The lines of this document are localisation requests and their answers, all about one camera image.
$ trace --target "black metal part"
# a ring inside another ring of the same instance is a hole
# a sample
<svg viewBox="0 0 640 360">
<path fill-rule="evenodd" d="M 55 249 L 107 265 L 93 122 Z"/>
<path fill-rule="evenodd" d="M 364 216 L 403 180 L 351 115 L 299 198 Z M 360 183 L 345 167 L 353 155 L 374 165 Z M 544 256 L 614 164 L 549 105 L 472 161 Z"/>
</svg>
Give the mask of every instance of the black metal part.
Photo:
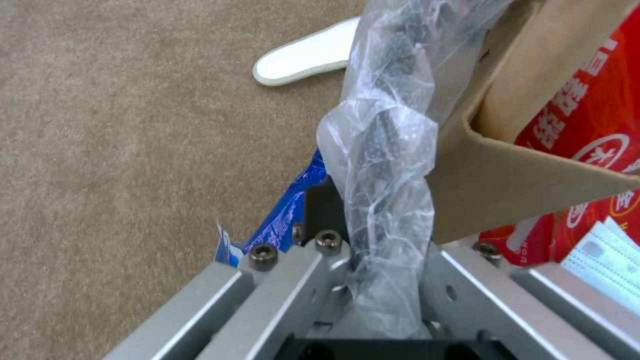
<svg viewBox="0 0 640 360">
<path fill-rule="evenodd" d="M 289 338 L 277 360 L 464 359 L 510 360 L 515 357 L 499 341 L 344 340 Z"/>
<path fill-rule="evenodd" d="M 321 184 L 305 191 L 305 221 L 302 225 L 302 245 L 312 240 L 317 233 L 331 229 L 349 242 L 344 205 L 338 189 L 330 176 Z"/>
<path fill-rule="evenodd" d="M 278 249 L 270 243 L 260 243 L 249 251 L 249 264 L 262 272 L 271 270 L 278 262 Z"/>
</svg>

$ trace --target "silver metal bar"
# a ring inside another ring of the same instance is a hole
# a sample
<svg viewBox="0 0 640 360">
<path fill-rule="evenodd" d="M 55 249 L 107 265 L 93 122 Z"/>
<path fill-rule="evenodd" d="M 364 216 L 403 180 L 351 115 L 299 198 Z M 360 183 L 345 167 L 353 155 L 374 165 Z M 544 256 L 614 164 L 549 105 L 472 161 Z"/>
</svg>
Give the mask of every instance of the silver metal bar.
<svg viewBox="0 0 640 360">
<path fill-rule="evenodd" d="M 331 287 L 327 258 L 292 247 L 198 359 L 271 359 L 288 335 L 303 336 Z"/>
<path fill-rule="evenodd" d="M 495 336 L 519 359 L 610 358 L 468 247 L 431 249 L 421 295 L 425 320 L 461 339 Z"/>
<path fill-rule="evenodd" d="M 544 264 L 511 278 L 617 359 L 640 359 L 640 318 L 561 265 Z"/>
<path fill-rule="evenodd" d="M 194 358 L 252 290 L 250 274 L 212 263 L 105 358 Z"/>
</svg>

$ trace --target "bolt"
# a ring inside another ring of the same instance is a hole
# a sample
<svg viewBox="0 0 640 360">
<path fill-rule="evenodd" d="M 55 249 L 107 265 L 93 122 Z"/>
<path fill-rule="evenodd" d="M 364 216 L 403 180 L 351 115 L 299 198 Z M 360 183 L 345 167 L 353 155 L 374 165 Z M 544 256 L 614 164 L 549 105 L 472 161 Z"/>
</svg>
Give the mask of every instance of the bolt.
<svg viewBox="0 0 640 360">
<path fill-rule="evenodd" d="M 473 249 L 478 252 L 483 258 L 496 263 L 502 259 L 500 250 L 492 243 L 477 242 L 474 244 Z"/>
<path fill-rule="evenodd" d="M 316 234 L 316 250 L 326 256 L 340 254 L 342 237 L 333 230 L 322 230 Z"/>
<path fill-rule="evenodd" d="M 249 264 L 255 270 L 267 272 L 278 262 L 278 249 L 272 244 L 257 244 L 249 252 Z"/>
<path fill-rule="evenodd" d="M 291 238 L 293 242 L 298 245 L 302 243 L 302 225 L 293 224 L 291 227 Z"/>
</svg>

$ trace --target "metal frame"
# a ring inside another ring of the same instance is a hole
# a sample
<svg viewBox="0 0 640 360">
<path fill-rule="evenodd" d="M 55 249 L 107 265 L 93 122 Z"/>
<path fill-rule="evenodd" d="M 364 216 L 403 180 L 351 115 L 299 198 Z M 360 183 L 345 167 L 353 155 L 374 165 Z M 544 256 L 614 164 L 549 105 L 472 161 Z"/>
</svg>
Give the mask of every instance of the metal frame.
<svg viewBox="0 0 640 360">
<path fill-rule="evenodd" d="M 238 269 L 210 265 L 107 358 L 271 359 L 291 335 L 366 338 L 357 316 L 319 330 L 349 299 L 350 248 L 324 242 L 273 256 L 270 270 L 248 257 Z M 519 359 L 640 359 L 633 313 L 559 265 L 513 271 L 469 243 L 429 250 L 420 294 L 434 337 L 499 340 Z"/>
</svg>

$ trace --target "white slipper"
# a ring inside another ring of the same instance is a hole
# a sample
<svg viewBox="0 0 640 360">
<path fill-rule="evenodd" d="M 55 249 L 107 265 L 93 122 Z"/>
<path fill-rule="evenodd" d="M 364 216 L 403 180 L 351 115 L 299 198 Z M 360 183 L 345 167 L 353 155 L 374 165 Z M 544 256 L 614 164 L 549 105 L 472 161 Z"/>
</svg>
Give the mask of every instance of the white slipper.
<svg viewBox="0 0 640 360">
<path fill-rule="evenodd" d="M 271 50 L 256 61 L 253 77 L 260 84 L 278 86 L 343 69 L 359 21 L 353 17 Z"/>
</svg>

